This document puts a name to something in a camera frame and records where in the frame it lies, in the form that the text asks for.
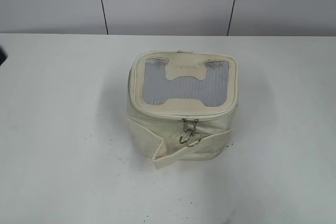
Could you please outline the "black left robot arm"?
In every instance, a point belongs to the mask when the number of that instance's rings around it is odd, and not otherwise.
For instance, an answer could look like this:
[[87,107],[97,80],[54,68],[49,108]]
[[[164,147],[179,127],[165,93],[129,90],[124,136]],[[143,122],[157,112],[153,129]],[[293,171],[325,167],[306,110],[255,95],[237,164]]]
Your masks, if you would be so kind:
[[8,58],[6,51],[0,46],[0,66],[6,61]]

